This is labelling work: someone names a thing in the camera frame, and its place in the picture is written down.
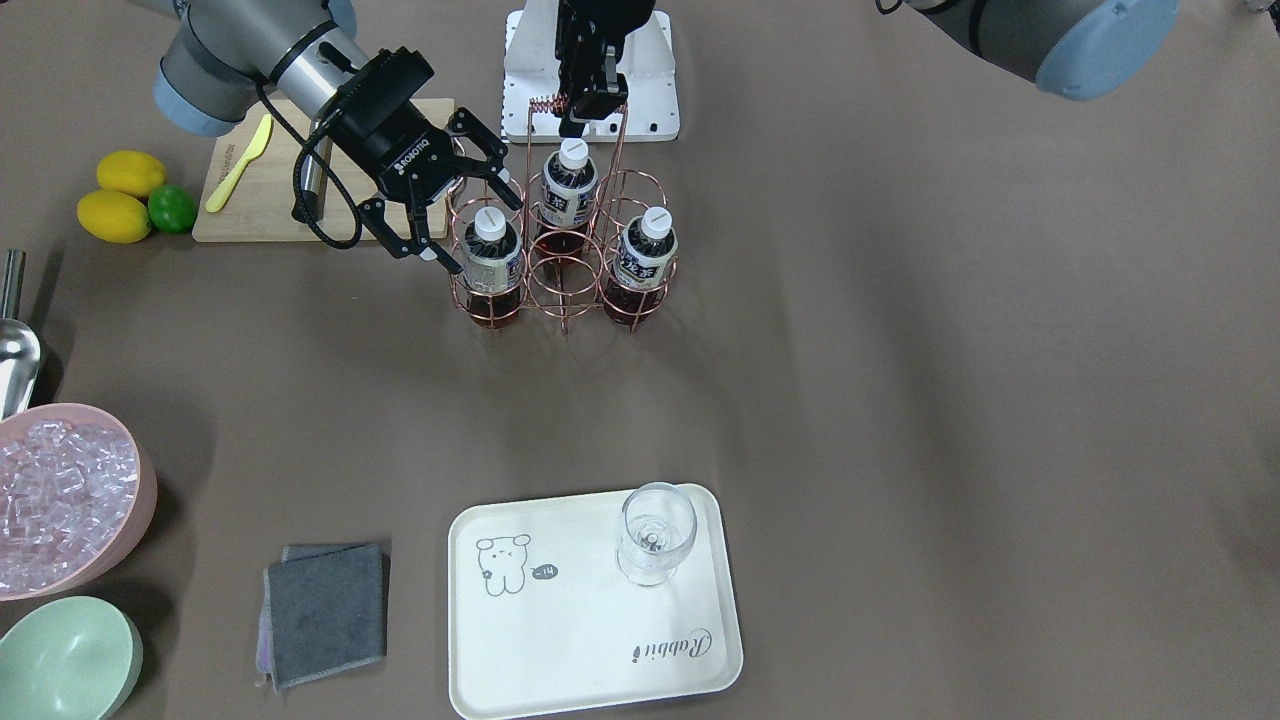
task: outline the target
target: yellow plastic knife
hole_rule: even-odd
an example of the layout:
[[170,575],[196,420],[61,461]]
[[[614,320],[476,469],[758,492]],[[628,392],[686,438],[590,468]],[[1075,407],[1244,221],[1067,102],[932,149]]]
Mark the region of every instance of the yellow plastic knife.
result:
[[248,142],[244,149],[244,154],[241,155],[239,160],[232,168],[232,172],[227,173],[223,182],[218,183],[214,188],[214,193],[209,196],[205,201],[206,213],[216,213],[227,205],[227,200],[232,196],[232,191],[236,190],[236,183],[239,182],[242,174],[244,174],[244,168],[250,163],[257,160],[264,151],[266,151],[266,143],[271,140],[271,115],[262,115],[262,122],[257,124],[257,129],[253,131],[253,140]]

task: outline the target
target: spring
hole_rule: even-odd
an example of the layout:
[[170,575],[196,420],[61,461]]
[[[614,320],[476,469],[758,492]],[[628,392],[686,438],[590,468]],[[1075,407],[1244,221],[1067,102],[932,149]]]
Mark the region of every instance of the spring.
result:
[[564,110],[568,109],[568,99],[563,95],[552,95],[549,97],[530,97],[529,109],[534,113],[550,113],[557,118],[564,117]]

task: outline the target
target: metal ice scoop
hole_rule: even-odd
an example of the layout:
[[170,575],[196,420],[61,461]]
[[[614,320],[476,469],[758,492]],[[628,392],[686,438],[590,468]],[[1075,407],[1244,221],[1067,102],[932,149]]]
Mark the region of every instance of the metal ice scoop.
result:
[[31,404],[31,391],[44,360],[40,338],[17,319],[26,263],[27,254],[20,250],[10,250],[5,258],[4,295],[0,296],[0,391],[4,392],[0,419],[22,413]]

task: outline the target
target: robotic arm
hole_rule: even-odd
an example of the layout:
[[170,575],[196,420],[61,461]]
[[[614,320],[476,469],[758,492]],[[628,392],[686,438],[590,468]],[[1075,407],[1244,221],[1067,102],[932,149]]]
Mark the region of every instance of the robotic arm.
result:
[[561,137],[582,137],[586,120],[603,120],[627,100],[618,72],[627,33],[649,22],[654,0],[559,0],[556,59],[563,100]]
[[1133,77],[1178,17],[1178,0],[905,1],[974,55],[1070,100]]
[[[274,85],[320,120],[303,154],[328,136],[374,179],[380,197],[361,202],[358,218],[393,256],[434,254],[449,272],[461,272],[431,241],[426,222],[426,208],[460,177],[481,178],[509,208],[521,208],[506,182],[500,138],[465,108],[443,129],[428,122],[410,100],[434,74],[431,67],[403,47],[366,56],[351,38],[349,0],[132,1],[179,20],[154,87],[174,123],[197,135],[225,135]],[[456,137],[471,141],[485,159],[458,155]],[[413,237],[397,237],[387,224],[385,201],[406,205]],[[314,218],[307,224],[337,247],[360,240],[358,228],[337,242]]]

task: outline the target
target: wooden cutting board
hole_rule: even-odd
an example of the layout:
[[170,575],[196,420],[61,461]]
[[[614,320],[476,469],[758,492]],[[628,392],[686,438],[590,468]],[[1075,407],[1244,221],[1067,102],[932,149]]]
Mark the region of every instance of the wooden cutting board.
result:
[[[452,99],[413,100],[419,110],[435,127],[444,127],[449,115],[453,114],[454,102]],[[275,102],[276,109],[300,135],[306,136],[310,126],[307,117],[288,100]],[[300,146],[289,136],[288,131],[275,123],[271,128],[271,141],[257,160],[248,164],[236,192],[232,193],[227,205],[218,213],[206,213],[205,201],[212,195],[218,183],[227,177],[232,165],[239,160],[244,152],[244,146],[253,137],[257,123],[266,113],[261,104],[255,105],[246,113],[244,120],[236,126],[236,129],[218,138],[214,145],[212,160],[209,163],[209,173],[205,176],[205,190],[200,196],[200,214],[196,218],[196,227],[191,234],[200,242],[280,242],[319,238],[302,223],[293,219],[289,211],[293,210],[293,161],[298,156]],[[329,155],[329,167],[342,178],[347,186],[347,192],[352,200],[360,202],[376,192],[374,181],[361,170],[347,155],[333,149]],[[344,241],[351,237],[355,220],[351,209],[343,201],[342,195],[326,182],[324,217],[320,227],[330,237]],[[431,237],[440,240],[447,234],[447,213],[444,202],[436,202],[428,210],[428,219],[431,225]],[[404,218],[403,205],[390,204],[387,208],[387,223],[396,228],[402,237],[408,236],[408,220]],[[365,231],[366,242],[376,242],[369,231]]]

